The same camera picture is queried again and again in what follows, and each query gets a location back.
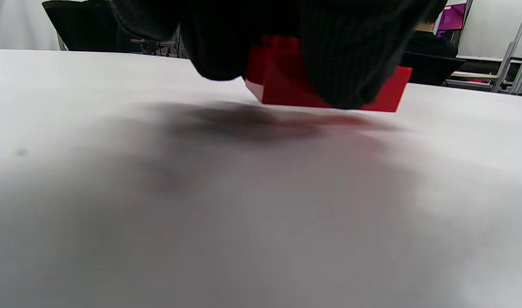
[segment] purple screen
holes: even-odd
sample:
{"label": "purple screen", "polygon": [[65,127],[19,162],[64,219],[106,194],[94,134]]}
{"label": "purple screen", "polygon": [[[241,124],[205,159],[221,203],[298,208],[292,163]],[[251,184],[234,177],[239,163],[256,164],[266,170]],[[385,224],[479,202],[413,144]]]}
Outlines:
{"label": "purple screen", "polygon": [[445,6],[438,30],[460,30],[464,23],[464,11],[466,4],[457,4],[455,6]]}

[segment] chair backrest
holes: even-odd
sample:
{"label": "chair backrest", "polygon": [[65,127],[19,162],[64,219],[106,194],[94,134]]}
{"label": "chair backrest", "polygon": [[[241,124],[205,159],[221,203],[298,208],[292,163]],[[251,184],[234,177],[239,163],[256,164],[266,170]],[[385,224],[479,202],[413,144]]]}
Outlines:
{"label": "chair backrest", "polygon": [[42,7],[69,50],[119,51],[118,23],[108,1],[52,0]]}
{"label": "chair backrest", "polygon": [[400,66],[413,69],[410,83],[440,86],[465,62],[461,59],[406,52],[401,58]]}

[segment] table surface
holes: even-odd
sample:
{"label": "table surface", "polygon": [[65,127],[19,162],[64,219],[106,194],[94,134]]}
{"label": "table surface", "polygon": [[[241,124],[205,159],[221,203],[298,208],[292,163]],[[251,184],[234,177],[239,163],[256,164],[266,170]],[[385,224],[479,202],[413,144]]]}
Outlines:
{"label": "table surface", "polygon": [[0,50],[0,308],[522,308],[522,97],[229,102],[187,60]]}
{"label": "table surface", "polygon": [[491,75],[491,74],[479,74],[479,73],[470,73],[470,72],[454,72],[451,74],[453,77],[462,77],[462,78],[480,78],[480,79],[491,79],[496,80],[498,79],[498,75]]}
{"label": "table surface", "polygon": [[[458,55],[457,58],[464,60],[478,60],[478,61],[492,61],[492,62],[502,62],[502,58],[488,58],[484,56],[469,56],[469,55]],[[521,60],[510,60],[511,63],[522,63]]]}

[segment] white curtain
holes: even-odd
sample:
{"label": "white curtain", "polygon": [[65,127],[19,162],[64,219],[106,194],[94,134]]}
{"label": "white curtain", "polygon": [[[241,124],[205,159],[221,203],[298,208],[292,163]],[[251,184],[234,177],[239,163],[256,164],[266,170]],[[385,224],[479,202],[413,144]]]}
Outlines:
{"label": "white curtain", "polygon": [[[522,0],[474,0],[459,55],[503,58],[522,20]],[[522,58],[522,37],[514,56]]]}
{"label": "white curtain", "polygon": [[0,49],[59,50],[44,0],[0,0]]}

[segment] black glove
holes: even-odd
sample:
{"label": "black glove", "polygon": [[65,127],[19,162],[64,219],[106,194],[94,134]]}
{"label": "black glove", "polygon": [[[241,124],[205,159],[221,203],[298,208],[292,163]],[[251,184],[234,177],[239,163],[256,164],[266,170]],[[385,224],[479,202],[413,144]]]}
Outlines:
{"label": "black glove", "polygon": [[261,35],[298,37],[304,68],[331,106],[372,102],[399,64],[417,21],[438,0],[112,0],[130,33],[167,41],[177,24],[211,80],[244,76]]}

